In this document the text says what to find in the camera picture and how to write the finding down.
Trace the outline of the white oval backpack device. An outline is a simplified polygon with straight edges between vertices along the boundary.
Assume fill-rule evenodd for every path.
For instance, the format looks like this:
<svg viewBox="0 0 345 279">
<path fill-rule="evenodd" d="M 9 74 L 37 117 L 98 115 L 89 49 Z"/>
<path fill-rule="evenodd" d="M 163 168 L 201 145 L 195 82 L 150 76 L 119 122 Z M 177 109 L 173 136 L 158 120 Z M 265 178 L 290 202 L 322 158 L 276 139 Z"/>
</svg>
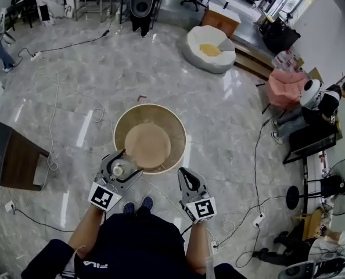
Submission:
<svg viewBox="0 0 345 279">
<path fill-rule="evenodd" d="M 344 268 L 344 257 L 319 262 L 307 261 L 287 267 L 278 274 L 278 279 L 332 279 Z"/>
<path fill-rule="evenodd" d="M 300 105 L 311 109 L 320 95 L 321 82 L 317 79 L 308 80 L 300 93 Z"/>
</svg>

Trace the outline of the white marble pattern cabinet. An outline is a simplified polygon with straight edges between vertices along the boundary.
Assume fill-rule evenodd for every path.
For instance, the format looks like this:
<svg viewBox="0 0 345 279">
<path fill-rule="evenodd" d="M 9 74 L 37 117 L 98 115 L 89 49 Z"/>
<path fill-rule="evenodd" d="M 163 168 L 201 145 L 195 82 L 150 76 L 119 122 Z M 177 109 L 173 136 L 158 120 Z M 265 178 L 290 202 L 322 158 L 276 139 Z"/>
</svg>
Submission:
<svg viewBox="0 0 345 279">
<path fill-rule="evenodd" d="M 36 0 L 39 19 L 45 26 L 54 26 L 64 18 L 64 0 Z"/>
</svg>

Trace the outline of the small clear bottle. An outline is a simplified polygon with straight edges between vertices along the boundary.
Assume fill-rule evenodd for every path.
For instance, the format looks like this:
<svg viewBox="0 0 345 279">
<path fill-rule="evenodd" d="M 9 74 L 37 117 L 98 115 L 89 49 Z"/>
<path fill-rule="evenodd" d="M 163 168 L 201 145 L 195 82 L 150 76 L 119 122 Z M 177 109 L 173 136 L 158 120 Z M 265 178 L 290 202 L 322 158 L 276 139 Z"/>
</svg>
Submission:
<svg viewBox="0 0 345 279">
<path fill-rule="evenodd" d="M 133 158 L 126 156 L 115 159 L 111 164 L 113 178 L 126 180 L 137 170 L 137 165 Z"/>
</svg>

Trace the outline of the person's left forearm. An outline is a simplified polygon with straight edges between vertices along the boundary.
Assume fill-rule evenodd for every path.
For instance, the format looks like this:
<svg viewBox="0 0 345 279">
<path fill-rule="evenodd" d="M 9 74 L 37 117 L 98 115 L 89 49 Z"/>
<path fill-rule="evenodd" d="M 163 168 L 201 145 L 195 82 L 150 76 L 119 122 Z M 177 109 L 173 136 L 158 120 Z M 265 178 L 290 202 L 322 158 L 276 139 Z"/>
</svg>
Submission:
<svg viewBox="0 0 345 279">
<path fill-rule="evenodd" d="M 90 205 L 79 225 L 71 235 L 68 245 L 80 259 L 85 259 L 95 245 L 104 211 Z"/>
</svg>

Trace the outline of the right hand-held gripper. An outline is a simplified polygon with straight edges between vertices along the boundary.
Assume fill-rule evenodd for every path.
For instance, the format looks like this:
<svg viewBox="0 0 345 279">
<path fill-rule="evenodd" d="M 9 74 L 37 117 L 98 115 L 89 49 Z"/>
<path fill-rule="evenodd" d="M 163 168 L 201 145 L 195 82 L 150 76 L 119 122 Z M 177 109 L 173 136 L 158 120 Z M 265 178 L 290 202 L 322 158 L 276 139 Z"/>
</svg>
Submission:
<svg viewBox="0 0 345 279">
<path fill-rule="evenodd" d="M 179 187 L 183 199 L 179 202 L 183 211 L 193 223 L 201 223 L 212 219 L 217 214 L 215 199 L 208 192 L 203 176 L 189 168 L 178 169 Z"/>
</svg>

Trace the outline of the person's navy t-shirt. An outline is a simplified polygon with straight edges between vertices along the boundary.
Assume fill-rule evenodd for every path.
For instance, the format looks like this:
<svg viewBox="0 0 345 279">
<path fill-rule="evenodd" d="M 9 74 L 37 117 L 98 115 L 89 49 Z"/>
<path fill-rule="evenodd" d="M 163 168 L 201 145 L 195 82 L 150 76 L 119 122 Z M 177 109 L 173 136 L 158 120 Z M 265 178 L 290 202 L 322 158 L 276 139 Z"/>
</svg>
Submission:
<svg viewBox="0 0 345 279">
<path fill-rule="evenodd" d="M 22 279 L 246 279 L 230 264 L 195 273 L 179 229 L 143 209 L 113 214 L 100 225 L 95 245 L 80 259 L 53 239 L 22 271 Z"/>
</svg>

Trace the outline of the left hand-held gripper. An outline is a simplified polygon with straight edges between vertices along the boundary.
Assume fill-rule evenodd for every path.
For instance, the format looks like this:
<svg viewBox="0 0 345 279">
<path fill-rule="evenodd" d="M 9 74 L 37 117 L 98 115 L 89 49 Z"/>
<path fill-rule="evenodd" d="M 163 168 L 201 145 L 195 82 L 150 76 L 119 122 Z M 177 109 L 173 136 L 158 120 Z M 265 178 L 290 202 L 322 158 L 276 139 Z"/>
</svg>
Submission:
<svg viewBox="0 0 345 279">
<path fill-rule="evenodd" d="M 125 149 L 106 155 L 91 185 L 88 202 L 104 212 L 112 209 L 134 182 L 143 175 L 143 169 L 133 171 L 125 179 L 117 178 L 112 173 L 112 162 L 123 157 L 124 153 Z"/>
</svg>

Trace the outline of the small black standing fan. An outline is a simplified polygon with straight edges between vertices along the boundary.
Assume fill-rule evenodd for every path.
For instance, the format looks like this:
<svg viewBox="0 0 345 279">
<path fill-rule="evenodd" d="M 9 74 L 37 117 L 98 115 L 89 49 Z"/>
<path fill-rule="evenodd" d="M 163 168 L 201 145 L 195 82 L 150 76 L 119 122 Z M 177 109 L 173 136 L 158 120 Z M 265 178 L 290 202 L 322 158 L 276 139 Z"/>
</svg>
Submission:
<svg viewBox="0 0 345 279">
<path fill-rule="evenodd" d="M 281 10 L 281 12 L 285 14 L 285 22 L 286 23 L 290 23 L 291 20 L 293 20 L 295 22 L 297 20 L 297 18 L 299 17 L 297 10 L 293 10 L 291 12 L 286 12 L 285 10 Z"/>
</svg>

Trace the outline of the brown cardboard box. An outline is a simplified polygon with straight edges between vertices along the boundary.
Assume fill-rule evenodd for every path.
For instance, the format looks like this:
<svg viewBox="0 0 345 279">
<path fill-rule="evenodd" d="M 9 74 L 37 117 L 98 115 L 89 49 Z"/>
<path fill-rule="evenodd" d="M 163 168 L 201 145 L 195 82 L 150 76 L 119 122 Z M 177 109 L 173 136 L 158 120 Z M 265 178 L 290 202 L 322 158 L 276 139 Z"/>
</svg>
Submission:
<svg viewBox="0 0 345 279">
<path fill-rule="evenodd" d="M 308 72 L 308 77 L 311 80 L 319 80 L 321 84 L 324 84 L 324 81 L 316 67 L 314 67 L 312 70 Z"/>
</svg>

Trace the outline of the grey oval backpack device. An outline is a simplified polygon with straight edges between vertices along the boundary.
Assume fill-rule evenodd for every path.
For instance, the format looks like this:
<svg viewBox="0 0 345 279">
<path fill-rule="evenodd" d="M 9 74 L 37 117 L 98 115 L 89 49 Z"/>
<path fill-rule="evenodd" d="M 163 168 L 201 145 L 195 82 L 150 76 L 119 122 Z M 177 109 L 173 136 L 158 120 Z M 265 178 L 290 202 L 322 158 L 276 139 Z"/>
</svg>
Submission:
<svg viewBox="0 0 345 279">
<path fill-rule="evenodd" d="M 131 13 L 138 18 L 149 15 L 152 10 L 153 0 L 131 0 Z"/>
</svg>

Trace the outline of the black frame table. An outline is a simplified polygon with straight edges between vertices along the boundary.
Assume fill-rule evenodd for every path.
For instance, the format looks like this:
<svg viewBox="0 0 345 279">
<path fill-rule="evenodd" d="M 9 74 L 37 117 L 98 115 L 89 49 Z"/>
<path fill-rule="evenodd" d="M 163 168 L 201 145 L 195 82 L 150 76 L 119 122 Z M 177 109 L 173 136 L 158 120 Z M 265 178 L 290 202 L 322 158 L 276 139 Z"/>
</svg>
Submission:
<svg viewBox="0 0 345 279">
<path fill-rule="evenodd" d="M 327 126 L 319 129 L 314 126 L 307 126 L 289 135 L 289 151 L 283 160 L 283 164 L 303 161 L 303 190 L 299 193 L 305 194 L 319 190 L 319 184 L 308 178 L 307 158 L 316 155 L 336 145 L 336 126 Z M 303 213 L 307 213 L 308 201 L 303 199 Z"/>
</svg>

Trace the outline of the pack of large water bottles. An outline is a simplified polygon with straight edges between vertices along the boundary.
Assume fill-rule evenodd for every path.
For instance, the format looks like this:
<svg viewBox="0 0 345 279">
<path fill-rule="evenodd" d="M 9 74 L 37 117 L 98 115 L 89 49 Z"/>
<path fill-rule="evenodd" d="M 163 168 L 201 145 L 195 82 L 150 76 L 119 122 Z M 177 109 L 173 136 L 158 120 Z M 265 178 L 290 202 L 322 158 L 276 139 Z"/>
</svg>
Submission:
<svg viewBox="0 0 345 279">
<path fill-rule="evenodd" d="M 274 68 L 288 71 L 288 72 L 298 72 L 297 58 L 296 55 L 289 49 L 281 51 L 278 53 L 271 61 Z"/>
</svg>

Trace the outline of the person's right blue clog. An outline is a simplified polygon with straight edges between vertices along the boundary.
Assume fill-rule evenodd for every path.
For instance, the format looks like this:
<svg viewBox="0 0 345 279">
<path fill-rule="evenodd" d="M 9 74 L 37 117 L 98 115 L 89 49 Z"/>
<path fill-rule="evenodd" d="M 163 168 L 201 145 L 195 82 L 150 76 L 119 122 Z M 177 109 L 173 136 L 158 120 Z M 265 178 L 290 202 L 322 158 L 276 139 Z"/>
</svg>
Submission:
<svg viewBox="0 0 345 279">
<path fill-rule="evenodd" d="M 151 212 L 153 205 L 154 205 L 153 198 L 147 195 L 143 198 L 142 203 L 140 205 L 140 209 Z"/>
</svg>

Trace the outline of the dark wooden side table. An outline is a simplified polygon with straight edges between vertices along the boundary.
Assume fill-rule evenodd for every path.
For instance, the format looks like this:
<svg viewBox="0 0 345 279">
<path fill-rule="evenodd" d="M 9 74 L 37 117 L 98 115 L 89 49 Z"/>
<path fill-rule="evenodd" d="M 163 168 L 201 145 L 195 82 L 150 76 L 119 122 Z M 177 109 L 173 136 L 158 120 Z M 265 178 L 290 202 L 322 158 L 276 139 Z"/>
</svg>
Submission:
<svg viewBox="0 0 345 279">
<path fill-rule="evenodd" d="M 43 185 L 34 184 L 40 156 L 49 152 L 0 122 L 0 187 L 40 191 Z"/>
</svg>

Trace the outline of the yellow round cushion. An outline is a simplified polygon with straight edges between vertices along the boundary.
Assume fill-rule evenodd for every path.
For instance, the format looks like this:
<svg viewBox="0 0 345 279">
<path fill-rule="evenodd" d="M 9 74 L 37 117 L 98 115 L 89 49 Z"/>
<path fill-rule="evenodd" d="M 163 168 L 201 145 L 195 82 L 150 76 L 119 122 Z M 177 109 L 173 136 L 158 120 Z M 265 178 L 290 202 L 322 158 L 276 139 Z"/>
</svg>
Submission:
<svg viewBox="0 0 345 279">
<path fill-rule="evenodd" d="M 219 47 L 212 44 L 201 44 L 200 51 L 210 57 L 216 57 L 222 53 Z"/>
</svg>

